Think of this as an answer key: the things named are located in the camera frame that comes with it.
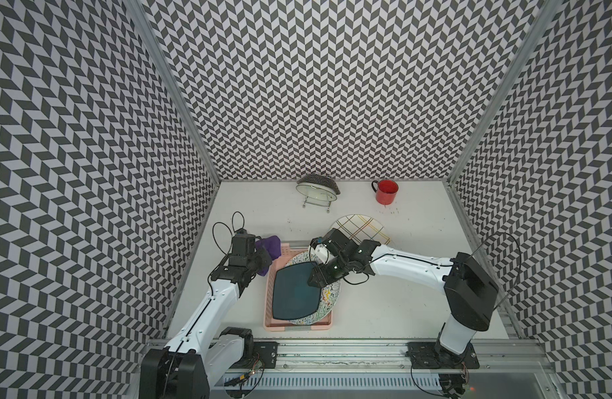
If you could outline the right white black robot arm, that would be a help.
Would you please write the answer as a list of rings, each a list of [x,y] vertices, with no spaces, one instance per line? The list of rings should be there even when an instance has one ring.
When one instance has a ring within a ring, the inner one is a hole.
[[[349,274],[365,274],[403,279],[444,293],[450,316],[437,338],[438,354],[462,357],[476,333],[490,327],[499,287],[471,254],[427,257],[373,239],[358,244],[338,229],[312,239],[307,254],[316,261],[308,280],[312,287],[324,288]]]

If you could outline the purple cloth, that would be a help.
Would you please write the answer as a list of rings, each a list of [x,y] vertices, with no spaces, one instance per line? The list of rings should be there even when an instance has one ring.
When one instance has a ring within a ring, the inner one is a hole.
[[[258,251],[265,251],[267,254],[262,262],[263,268],[257,272],[259,276],[266,276],[266,274],[269,272],[270,266],[282,254],[281,240],[277,235],[271,235],[267,238],[257,240],[255,243],[255,248]]]

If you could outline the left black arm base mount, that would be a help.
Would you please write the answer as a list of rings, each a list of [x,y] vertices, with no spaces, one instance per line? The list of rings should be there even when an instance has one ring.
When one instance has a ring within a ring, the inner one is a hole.
[[[256,341],[251,329],[228,327],[220,337],[241,337],[244,349],[240,359],[231,365],[232,369],[251,368],[261,362],[265,369],[275,369],[279,344],[273,341]]]

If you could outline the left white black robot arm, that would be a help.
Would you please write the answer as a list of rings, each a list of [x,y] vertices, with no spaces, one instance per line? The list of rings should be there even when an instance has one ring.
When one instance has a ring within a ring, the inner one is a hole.
[[[211,389],[232,366],[254,363],[250,329],[220,331],[229,310],[254,276],[271,266],[258,237],[238,229],[231,248],[211,272],[210,290],[175,337],[163,349],[151,349],[142,360],[139,398],[208,398]]]

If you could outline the dark teal square plate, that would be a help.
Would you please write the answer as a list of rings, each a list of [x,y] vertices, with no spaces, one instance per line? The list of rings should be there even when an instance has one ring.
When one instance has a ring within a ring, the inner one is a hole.
[[[314,262],[302,262],[277,271],[272,301],[274,319],[302,319],[318,310],[321,288],[309,285],[314,267]]]

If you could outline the white plaid striped plate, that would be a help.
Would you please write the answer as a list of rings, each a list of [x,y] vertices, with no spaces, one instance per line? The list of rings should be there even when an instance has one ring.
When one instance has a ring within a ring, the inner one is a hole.
[[[351,239],[356,244],[361,244],[364,240],[377,241],[380,244],[389,245],[392,243],[391,237],[387,234],[385,227],[374,217],[364,214],[350,214],[343,216],[330,226],[337,229],[345,237]]]

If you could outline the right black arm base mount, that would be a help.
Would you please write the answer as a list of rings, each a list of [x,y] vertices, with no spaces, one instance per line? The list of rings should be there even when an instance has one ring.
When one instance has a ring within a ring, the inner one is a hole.
[[[462,354],[452,353],[438,342],[408,342],[406,355],[411,360],[413,369],[461,370],[465,367],[468,370],[477,370],[480,368],[477,354],[470,342]]]

